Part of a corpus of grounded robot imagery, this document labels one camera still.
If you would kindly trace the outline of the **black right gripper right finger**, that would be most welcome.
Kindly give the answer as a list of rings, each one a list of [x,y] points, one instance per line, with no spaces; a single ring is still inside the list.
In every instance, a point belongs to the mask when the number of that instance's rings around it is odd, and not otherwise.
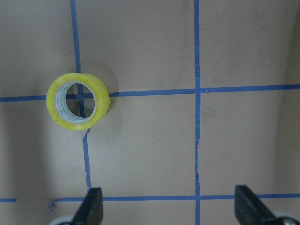
[[[240,225],[298,225],[287,213],[273,213],[246,185],[235,186],[235,217]]]

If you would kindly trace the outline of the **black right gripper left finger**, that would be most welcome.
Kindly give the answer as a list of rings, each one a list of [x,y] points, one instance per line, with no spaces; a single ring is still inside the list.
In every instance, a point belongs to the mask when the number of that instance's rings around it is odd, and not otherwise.
[[[104,217],[102,189],[91,188],[85,196],[71,225],[100,225]]]

